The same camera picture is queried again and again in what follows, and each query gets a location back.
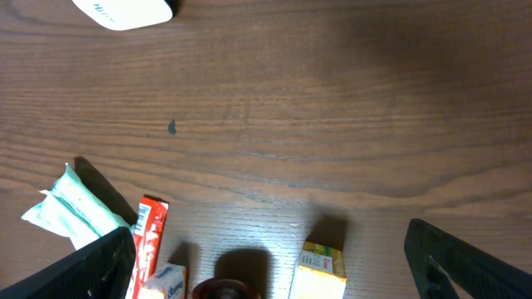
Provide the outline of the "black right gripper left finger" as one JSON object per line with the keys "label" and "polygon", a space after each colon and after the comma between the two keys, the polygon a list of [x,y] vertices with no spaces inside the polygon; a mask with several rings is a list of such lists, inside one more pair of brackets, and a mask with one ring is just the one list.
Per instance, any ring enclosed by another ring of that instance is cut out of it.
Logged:
{"label": "black right gripper left finger", "polygon": [[120,227],[1,290],[6,299],[124,298],[135,263],[129,228]]}

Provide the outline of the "light green tissue pack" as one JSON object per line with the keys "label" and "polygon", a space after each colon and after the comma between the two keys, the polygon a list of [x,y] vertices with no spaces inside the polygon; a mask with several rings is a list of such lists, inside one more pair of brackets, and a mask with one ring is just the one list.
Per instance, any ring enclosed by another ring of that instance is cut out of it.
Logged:
{"label": "light green tissue pack", "polygon": [[76,250],[120,227],[134,231],[135,226],[113,213],[82,183],[70,165],[51,189],[41,193],[45,199],[26,211],[22,219],[69,238]]}

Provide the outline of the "green lid white jar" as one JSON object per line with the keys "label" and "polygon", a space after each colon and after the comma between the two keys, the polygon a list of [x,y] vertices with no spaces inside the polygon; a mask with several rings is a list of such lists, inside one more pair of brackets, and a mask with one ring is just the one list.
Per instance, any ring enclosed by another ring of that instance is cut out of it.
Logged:
{"label": "green lid white jar", "polygon": [[261,299],[250,285],[234,279],[211,278],[197,285],[193,299]]}

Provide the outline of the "small orange box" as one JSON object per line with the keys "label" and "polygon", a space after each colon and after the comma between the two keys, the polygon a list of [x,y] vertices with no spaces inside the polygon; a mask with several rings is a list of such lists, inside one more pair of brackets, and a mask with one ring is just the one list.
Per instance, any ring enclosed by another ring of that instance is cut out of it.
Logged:
{"label": "small orange box", "polygon": [[184,266],[165,264],[140,287],[138,299],[184,299],[186,274]]}

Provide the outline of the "red sachet stick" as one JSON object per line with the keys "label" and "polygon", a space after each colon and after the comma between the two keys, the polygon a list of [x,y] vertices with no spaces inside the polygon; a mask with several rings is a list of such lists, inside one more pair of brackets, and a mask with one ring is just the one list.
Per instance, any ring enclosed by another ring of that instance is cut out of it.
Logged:
{"label": "red sachet stick", "polygon": [[126,299],[136,299],[141,286],[155,272],[169,204],[145,195],[140,199],[138,219],[133,231],[135,264]]}

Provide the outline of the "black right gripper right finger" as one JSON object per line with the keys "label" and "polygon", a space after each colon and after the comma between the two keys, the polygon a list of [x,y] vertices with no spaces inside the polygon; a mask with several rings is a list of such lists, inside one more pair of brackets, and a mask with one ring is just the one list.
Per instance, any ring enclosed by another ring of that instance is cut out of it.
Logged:
{"label": "black right gripper right finger", "polygon": [[404,241],[421,298],[457,298],[454,285],[473,298],[531,298],[531,275],[459,238],[413,218]]}

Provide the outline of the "green tea carton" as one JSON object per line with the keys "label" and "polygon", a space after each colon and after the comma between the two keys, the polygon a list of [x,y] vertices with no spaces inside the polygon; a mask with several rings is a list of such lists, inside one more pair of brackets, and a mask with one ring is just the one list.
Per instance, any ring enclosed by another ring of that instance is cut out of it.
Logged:
{"label": "green tea carton", "polygon": [[289,299],[343,299],[347,273],[341,250],[305,241],[299,253]]}

